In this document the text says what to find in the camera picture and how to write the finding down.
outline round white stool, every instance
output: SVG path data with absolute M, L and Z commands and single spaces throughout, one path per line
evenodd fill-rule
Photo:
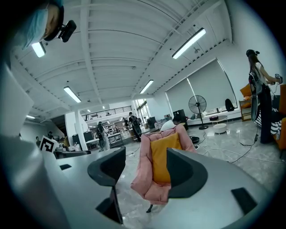
M 214 125 L 214 132 L 217 134 L 221 134 L 227 131 L 227 125 L 225 123 L 220 123 Z

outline fan base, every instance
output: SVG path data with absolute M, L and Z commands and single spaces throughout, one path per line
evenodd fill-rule
M 207 129 L 207 128 L 209 128 L 209 127 L 208 127 L 208 126 L 205 126 L 205 125 L 199 127 L 200 130 L 205 130 L 205 129 Z

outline railing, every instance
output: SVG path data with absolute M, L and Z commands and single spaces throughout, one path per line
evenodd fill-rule
M 124 106 L 124 107 L 115 108 L 111 110 L 103 110 L 103 111 L 96 112 L 96 113 L 82 115 L 82 117 L 84 118 L 85 121 L 88 121 L 88 120 L 98 119 L 98 118 L 102 118 L 105 116 L 115 115 L 115 114 L 128 112 L 128 111 L 132 111 L 131 106 Z

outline camera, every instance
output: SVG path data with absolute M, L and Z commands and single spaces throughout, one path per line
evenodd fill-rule
M 62 40 L 62 42 L 67 42 L 73 32 L 76 30 L 76 24 L 73 20 L 68 21 L 66 25 L 63 25 L 61 28 L 61 32 L 58 35 L 58 38 Z

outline metal chair leg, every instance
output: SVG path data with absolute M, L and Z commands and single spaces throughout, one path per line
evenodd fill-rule
M 151 204 L 149 209 L 146 211 L 146 213 L 150 213 L 151 212 L 151 209 L 152 209 L 153 205 Z

